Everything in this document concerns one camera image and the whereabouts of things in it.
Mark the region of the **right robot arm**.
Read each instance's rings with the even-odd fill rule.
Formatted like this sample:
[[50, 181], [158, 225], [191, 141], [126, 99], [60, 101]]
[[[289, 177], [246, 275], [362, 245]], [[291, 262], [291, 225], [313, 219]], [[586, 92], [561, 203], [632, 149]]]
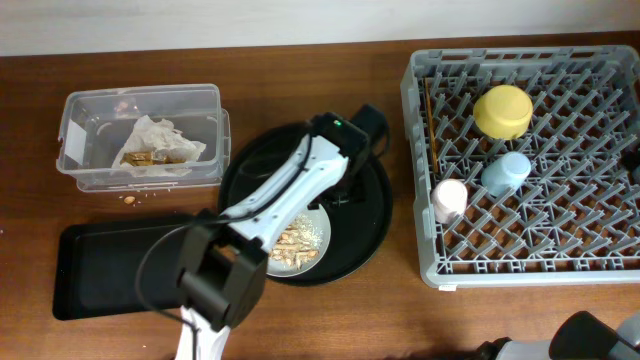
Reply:
[[551, 340], [501, 338], [482, 344], [471, 359], [639, 360], [639, 313], [613, 329], [590, 312], [580, 311], [569, 317]]

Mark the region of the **round black tray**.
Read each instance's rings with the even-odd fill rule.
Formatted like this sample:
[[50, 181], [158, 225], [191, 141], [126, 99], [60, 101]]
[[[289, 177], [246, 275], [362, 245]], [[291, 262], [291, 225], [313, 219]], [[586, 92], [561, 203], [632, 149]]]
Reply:
[[[224, 210], [246, 198], [289, 158], [304, 134], [301, 124], [272, 129], [249, 142], [229, 165], [222, 180], [218, 208]], [[317, 286], [343, 278], [367, 263], [383, 242], [392, 217], [388, 176], [378, 159], [359, 171], [364, 199], [340, 207], [324, 207], [331, 224], [331, 240], [319, 264], [290, 277], [268, 277], [292, 286]]]

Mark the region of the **grey dishwasher rack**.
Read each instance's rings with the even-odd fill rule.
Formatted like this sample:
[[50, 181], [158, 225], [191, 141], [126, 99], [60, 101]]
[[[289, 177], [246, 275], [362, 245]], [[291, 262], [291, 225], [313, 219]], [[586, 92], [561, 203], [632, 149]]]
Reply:
[[[423, 78], [428, 78], [439, 174], [433, 172]], [[473, 108], [513, 85], [533, 102], [528, 130], [492, 139]], [[639, 55], [626, 45], [431, 49], [401, 81], [411, 147], [423, 281], [432, 287], [635, 283], [639, 279]], [[482, 172], [508, 152], [531, 161], [517, 189], [492, 196]], [[432, 191], [462, 181], [467, 207], [435, 220]]]

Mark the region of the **food scraps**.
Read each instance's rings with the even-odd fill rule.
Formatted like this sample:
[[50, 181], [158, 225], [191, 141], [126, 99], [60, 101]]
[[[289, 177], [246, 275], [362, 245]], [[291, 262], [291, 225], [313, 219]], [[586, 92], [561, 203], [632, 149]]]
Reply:
[[318, 260], [323, 243], [323, 231], [305, 214], [298, 215], [287, 226], [269, 253], [269, 259], [289, 268], [300, 270]]

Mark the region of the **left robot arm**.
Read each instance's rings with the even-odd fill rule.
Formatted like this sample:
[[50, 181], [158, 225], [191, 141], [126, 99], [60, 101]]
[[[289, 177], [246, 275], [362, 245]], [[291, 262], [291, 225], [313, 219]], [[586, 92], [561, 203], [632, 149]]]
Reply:
[[[332, 240], [311, 284], [325, 284], [360, 268], [383, 242], [392, 215], [389, 179], [373, 154], [390, 142], [385, 115], [366, 104], [349, 120], [314, 116], [290, 157], [253, 193], [219, 215], [201, 212], [160, 237], [143, 255], [134, 288], [145, 309], [181, 325], [179, 359], [218, 359], [230, 332], [263, 294], [278, 238], [311, 204], [329, 212]], [[157, 248], [183, 240], [173, 285], [179, 314], [145, 298], [142, 280]]]

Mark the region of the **yellow plastic bowl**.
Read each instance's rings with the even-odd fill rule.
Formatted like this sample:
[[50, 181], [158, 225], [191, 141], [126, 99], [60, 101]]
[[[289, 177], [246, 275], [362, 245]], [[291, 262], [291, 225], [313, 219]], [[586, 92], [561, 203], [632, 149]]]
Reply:
[[528, 129], [533, 102], [528, 94], [513, 85], [499, 85], [482, 95], [474, 105], [476, 127], [494, 139], [513, 140]]

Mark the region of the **black rectangular tray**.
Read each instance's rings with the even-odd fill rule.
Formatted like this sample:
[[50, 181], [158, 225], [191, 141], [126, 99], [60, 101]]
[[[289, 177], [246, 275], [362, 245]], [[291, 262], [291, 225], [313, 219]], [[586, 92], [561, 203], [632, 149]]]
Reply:
[[72, 225], [60, 235], [52, 314], [61, 321], [141, 312], [138, 266], [187, 214]]

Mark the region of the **grey plate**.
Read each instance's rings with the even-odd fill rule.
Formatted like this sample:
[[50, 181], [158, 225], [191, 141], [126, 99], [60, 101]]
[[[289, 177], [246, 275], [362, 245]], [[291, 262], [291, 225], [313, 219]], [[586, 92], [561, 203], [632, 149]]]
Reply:
[[269, 252], [267, 274], [290, 278], [319, 264], [331, 240], [329, 216], [322, 205], [301, 211]]

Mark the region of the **white napkin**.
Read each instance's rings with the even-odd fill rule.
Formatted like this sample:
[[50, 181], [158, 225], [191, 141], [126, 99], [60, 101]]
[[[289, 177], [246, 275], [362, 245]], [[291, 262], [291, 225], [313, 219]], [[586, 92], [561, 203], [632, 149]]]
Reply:
[[[207, 145], [186, 139], [174, 124], [166, 119], [153, 121], [145, 115], [139, 118], [124, 146], [112, 163], [113, 169], [128, 169], [134, 177], [182, 177], [192, 172], [185, 163], [195, 163]], [[184, 159], [184, 163], [133, 167], [120, 161], [128, 152], [156, 151], [172, 158]]]

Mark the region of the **clear plastic waste bin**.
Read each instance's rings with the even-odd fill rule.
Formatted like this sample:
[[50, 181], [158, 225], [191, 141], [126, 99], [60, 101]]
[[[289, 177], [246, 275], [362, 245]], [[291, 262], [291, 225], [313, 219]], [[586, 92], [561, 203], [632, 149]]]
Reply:
[[[112, 163], [135, 122], [149, 116], [171, 121], [182, 135], [207, 145], [182, 177], [134, 177]], [[162, 85], [75, 92], [68, 96], [59, 130], [57, 170], [83, 192], [165, 190], [217, 186], [230, 162], [229, 114], [214, 84]]]

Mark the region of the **pink plastic cup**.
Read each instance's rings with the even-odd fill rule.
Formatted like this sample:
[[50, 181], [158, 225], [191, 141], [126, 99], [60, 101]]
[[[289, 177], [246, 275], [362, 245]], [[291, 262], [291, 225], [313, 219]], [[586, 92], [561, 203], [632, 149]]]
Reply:
[[435, 220], [442, 224], [451, 223], [456, 216], [464, 214], [467, 199], [468, 191], [462, 181], [442, 180], [432, 191]]

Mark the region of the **gold snack wrapper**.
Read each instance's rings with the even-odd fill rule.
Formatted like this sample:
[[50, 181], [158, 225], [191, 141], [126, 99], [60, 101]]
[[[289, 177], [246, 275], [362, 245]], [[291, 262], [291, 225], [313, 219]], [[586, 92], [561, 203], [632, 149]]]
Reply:
[[156, 151], [128, 152], [123, 155], [120, 161], [121, 164], [128, 164], [133, 167], [179, 164], [184, 162], [184, 159], [172, 158], [167, 154]]

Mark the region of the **wooden chopstick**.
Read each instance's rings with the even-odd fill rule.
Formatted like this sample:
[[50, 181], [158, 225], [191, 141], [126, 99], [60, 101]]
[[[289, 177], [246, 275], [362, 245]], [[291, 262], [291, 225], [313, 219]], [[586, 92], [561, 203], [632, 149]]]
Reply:
[[427, 77], [423, 78], [423, 83], [424, 83], [424, 97], [425, 97], [425, 104], [426, 104], [426, 115], [428, 120], [429, 142], [430, 142], [430, 149], [431, 149], [431, 157], [433, 161], [433, 172], [435, 174], [439, 174], [440, 170], [439, 170], [438, 159], [437, 159], [437, 142], [435, 138], [435, 131], [434, 131], [435, 128], [434, 128], [433, 113], [432, 113], [432, 106], [431, 106], [431, 97], [429, 93], [429, 84], [428, 84]]

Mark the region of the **light blue plastic cup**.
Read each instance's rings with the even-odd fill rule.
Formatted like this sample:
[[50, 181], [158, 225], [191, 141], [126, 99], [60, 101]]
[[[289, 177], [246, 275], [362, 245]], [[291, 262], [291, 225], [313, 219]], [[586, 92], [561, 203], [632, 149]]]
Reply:
[[508, 152], [491, 163], [481, 174], [481, 183], [492, 196], [508, 189], [517, 190], [531, 172], [531, 161], [520, 152]]

